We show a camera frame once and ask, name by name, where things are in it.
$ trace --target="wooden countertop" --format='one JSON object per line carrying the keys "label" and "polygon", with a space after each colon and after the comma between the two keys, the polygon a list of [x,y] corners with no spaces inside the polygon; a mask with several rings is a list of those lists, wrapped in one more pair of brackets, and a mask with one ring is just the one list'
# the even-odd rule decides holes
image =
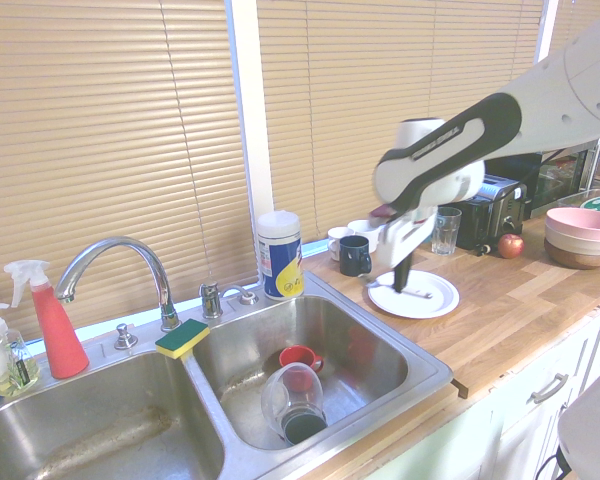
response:
{"label": "wooden countertop", "polygon": [[600,269],[572,270],[554,263],[543,247],[544,217],[526,221],[522,237],[525,250],[512,260],[461,249],[441,257],[429,245],[419,248],[414,268],[444,277],[460,293],[455,311],[430,320],[378,309],[356,278],[340,274],[328,253],[303,261],[306,270],[447,363],[464,398],[446,386],[302,480],[366,478],[487,397],[508,370],[519,370],[588,321],[583,317],[600,305]]}
{"label": "wooden countertop", "polygon": [[469,398],[600,304],[600,268],[573,270],[553,262],[543,247],[544,217],[526,221],[522,237],[524,252],[510,260],[462,249],[443,257],[428,244],[416,250],[415,270],[440,275],[460,293],[453,312],[428,320],[380,310],[358,279],[339,272],[328,252],[303,265],[449,365],[460,396]]}

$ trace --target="stainless steel sink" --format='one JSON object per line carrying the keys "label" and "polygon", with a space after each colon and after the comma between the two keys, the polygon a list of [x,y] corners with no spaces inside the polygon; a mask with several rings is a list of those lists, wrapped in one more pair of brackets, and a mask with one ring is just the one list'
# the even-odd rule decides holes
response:
{"label": "stainless steel sink", "polygon": [[155,352],[0,407],[0,480],[215,479],[223,461],[183,365]]}
{"label": "stainless steel sink", "polygon": [[288,448],[267,426],[260,398],[265,382],[280,368],[282,349],[298,344],[324,358],[319,378],[329,425],[407,378],[407,361],[396,348],[323,297],[303,296],[221,324],[194,356],[236,433],[254,447]]}
{"label": "stainless steel sink", "polygon": [[[310,273],[305,294],[276,303],[222,300],[211,333],[182,360],[155,353],[159,321],[87,346],[89,370],[43,377],[0,403],[0,480],[292,479],[451,381],[450,369]],[[201,310],[180,313],[202,319]],[[286,346],[324,356],[328,427],[295,446],[260,410]]]}

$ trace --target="white mug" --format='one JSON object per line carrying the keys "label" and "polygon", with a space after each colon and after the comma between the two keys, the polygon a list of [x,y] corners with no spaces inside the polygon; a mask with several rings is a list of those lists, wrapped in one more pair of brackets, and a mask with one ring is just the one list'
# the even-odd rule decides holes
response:
{"label": "white mug", "polygon": [[329,241],[327,246],[329,247],[329,254],[331,259],[336,262],[340,261],[340,239],[353,235],[353,230],[348,227],[334,227],[328,232]]}
{"label": "white mug", "polygon": [[373,227],[369,220],[354,220],[347,227],[353,230],[354,235],[361,235],[369,240],[369,253],[376,251],[382,227]]}

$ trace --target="white plate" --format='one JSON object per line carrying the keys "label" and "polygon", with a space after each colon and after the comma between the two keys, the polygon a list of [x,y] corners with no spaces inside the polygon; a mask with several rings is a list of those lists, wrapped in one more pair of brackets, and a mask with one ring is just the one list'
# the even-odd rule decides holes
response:
{"label": "white plate", "polygon": [[456,287],[442,277],[429,272],[411,270],[407,286],[429,292],[432,298],[420,298],[408,293],[396,293],[393,272],[377,278],[379,286],[369,288],[369,298],[381,309],[406,318],[435,318],[449,313],[458,306],[460,294]]}

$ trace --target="red spray bottle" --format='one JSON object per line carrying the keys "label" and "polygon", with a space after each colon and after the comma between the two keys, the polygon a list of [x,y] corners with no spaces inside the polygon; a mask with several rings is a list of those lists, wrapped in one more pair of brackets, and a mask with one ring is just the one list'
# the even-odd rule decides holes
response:
{"label": "red spray bottle", "polygon": [[10,273],[13,278],[12,307],[18,306],[24,285],[29,282],[51,375],[63,379],[73,377],[87,368],[89,358],[62,304],[53,295],[53,286],[44,274],[48,266],[49,262],[42,260],[21,260],[8,264],[4,271]]}

